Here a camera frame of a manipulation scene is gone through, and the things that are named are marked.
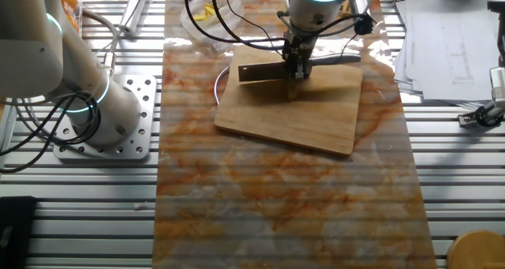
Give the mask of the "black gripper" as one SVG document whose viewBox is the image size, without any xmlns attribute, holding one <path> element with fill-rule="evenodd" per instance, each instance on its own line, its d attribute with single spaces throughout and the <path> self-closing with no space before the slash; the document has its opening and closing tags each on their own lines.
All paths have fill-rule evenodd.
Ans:
<svg viewBox="0 0 505 269">
<path fill-rule="evenodd" d="M 310 57 L 315 46 L 315 40 L 303 41 L 301 38 L 293 38 L 283 46 L 283 59 L 287 66 L 297 59 L 294 70 L 295 79 L 308 79 L 310 75 Z"/>
</svg>

